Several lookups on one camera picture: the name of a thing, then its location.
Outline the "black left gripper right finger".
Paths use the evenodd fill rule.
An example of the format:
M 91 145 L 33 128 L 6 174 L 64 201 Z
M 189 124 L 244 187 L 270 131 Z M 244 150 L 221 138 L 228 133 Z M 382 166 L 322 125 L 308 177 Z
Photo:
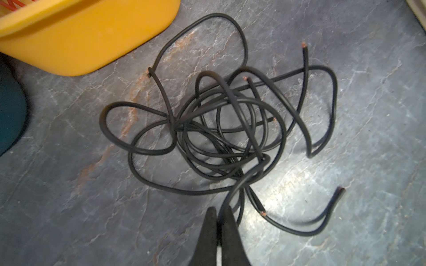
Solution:
M 223 266 L 250 266 L 231 207 L 227 207 L 220 223 Z

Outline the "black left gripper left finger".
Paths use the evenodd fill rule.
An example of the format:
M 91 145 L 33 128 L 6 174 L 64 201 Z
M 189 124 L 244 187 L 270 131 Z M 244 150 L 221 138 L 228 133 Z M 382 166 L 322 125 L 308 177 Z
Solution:
M 190 266 L 217 266 L 217 213 L 209 207 L 196 244 Z

